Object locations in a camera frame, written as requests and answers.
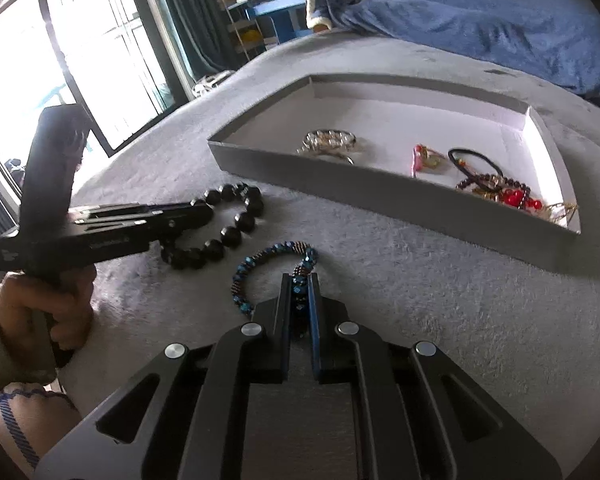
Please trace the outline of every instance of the white fuzzy blanket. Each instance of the white fuzzy blanket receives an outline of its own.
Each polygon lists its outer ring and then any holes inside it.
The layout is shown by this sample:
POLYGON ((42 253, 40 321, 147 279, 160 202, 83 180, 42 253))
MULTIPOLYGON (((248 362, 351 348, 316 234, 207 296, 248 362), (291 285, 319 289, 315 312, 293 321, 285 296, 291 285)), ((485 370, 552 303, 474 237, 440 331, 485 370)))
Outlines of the white fuzzy blanket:
MULTIPOLYGON (((440 78, 501 92, 536 107, 564 157, 581 207, 570 273, 552 274, 421 227, 261 185, 267 211, 246 243, 218 264, 176 272, 157 246, 98 266, 93 333, 62 372, 87 413, 168 343, 209 344, 243 322, 229 292, 235 266, 279 240, 320 253, 326 296, 352 319, 401 345, 432 340, 522 422, 565 474, 600 435, 600 109, 537 78, 417 44, 330 32, 258 57, 219 89, 181 108, 129 146, 74 203, 190 200, 234 182, 206 138, 263 96, 309 73, 440 78)), ((235 211, 193 240, 217 235, 235 211)), ((250 278, 255 301, 276 294, 269 264, 250 278)), ((308 362, 302 344, 295 362, 308 362)), ((353 478, 343 386, 317 386, 296 363, 293 384, 254 388, 243 478, 353 478)))

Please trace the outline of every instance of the white fleece trim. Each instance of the white fleece trim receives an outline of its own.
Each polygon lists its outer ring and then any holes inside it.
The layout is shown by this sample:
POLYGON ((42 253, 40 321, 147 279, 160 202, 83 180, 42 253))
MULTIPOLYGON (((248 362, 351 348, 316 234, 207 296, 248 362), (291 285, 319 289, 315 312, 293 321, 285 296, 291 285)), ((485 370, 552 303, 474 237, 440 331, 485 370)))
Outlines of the white fleece trim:
POLYGON ((333 28, 331 20, 325 16, 316 16, 312 18, 311 15, 315 12, 315 0, 306 0, 306 27, 314 28, 316 25, 325 25, 329 30, 333 28))

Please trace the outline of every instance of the blue fleece blanket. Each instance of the blue fleece blanket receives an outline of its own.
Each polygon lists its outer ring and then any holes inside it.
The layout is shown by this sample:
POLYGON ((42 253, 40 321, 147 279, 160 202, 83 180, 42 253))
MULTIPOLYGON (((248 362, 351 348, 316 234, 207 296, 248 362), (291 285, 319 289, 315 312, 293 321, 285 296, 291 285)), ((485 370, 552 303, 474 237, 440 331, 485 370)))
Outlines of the blue fleece blanket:
POLYGON ((571 0, 316 0, 308 18, 491 61, 600 105, 600 16, 571 0))

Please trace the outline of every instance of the shelf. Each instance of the shelf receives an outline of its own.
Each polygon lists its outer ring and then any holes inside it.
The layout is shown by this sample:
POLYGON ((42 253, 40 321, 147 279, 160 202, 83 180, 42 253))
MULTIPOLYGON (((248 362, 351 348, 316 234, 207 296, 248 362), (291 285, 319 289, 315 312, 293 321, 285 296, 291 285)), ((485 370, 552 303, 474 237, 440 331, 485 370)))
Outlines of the shelf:
POLYGON ((262 40, 258 40, 258 41, 247 41, 244 43, 244 48, 242 47, 241 44, 236 45, 235 46, 235 51, 238 54, 244 54, 245 52, 247 52, 248 50, 251 50, 253 48, 256 48, 257 46, 262 46, 264 44, 264 41, 262 40))
POLYGON ((229 23, 226 26, 226 29, 229 32, 236 32, 238 30, 242 30, 243 28, 253 27, 256 24, 256 20, 240 20, 239 22, 229 23))

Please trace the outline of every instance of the black hair tie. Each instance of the black hair tie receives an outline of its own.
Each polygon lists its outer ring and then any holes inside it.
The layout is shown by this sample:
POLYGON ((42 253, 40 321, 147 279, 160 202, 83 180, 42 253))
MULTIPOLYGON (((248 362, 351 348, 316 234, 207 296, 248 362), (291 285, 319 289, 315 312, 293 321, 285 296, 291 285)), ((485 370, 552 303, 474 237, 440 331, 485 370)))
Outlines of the black hair tie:
POLYGON ((458 158, 456 158, 456 156, 455 156, 456 153, 463 153, 465 155, 473 155, 478 158, 481 158, 484 162, 489 164, 496 171, 498 176, 501 178, 501 182, 504 182, 505 179, 504 179, 504 174, 502 173, 502 170, 488 156, 483 155, 479 152, 474 152, 474 150, 468 150, 465 148, 452 148, 447 153, 449 160, 453 163, 453 165, 456 168, 458 168, 458 170, 462 171, 467 176, 467 179, 470 180, 471 182, 473 182, 481 190, 484 190, 489 193, 499 193, 502 191, 503 188, 500 184, 493 183, 493 187, 488 186, 487 184, 485 184, 485 182, 483 180, 480 179, 480 175, 469 171, 464 166, 464 164, 461 164, 460 160, 458 158))

